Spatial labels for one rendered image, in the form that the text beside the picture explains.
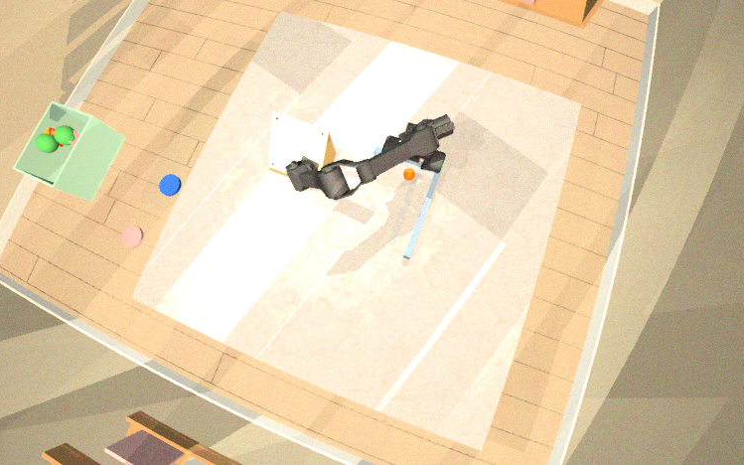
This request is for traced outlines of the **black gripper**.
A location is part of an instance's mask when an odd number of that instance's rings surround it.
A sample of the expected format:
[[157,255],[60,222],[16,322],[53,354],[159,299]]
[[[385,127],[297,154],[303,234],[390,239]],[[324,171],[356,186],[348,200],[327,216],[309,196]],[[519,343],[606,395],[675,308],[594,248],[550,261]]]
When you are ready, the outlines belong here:
[[[388,135],[385,139],[385,142],[383,144],[381,152],[389,149],[390,147],[400,143],[399,137]],[[421,159],[423,159],[423,164],[421,166],[422,170],[433,172],[433,173],[440,173],[442,165],[444,163],[446,154],[444,152],[436,150],[433,154],[426,156],[426,157],[412,157],[408,160],[419,163]]]

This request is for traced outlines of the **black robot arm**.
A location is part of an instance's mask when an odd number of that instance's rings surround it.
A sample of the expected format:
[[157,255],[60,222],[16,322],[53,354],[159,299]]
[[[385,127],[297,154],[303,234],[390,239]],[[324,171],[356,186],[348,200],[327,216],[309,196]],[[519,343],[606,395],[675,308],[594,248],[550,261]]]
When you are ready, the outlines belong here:
[[[408,122],[405,128],[398,134],[400,143],[372,158],[359,161],[342,159],[318,171],[317,162],[302,156],[301,161],[294,160],[285,167],[286,174],[295,191],[315,188],[320,189],[328,199],[340,200],[352,196],[361,185],[374,181],[376,176],[401,162],[433,154],[440,146],[438,139],[453,134],[455,126],[445,114],[434,119],[425,118],[417,124]],[[354,189],[350,189],[340,165],[356,168],[361,181]]]

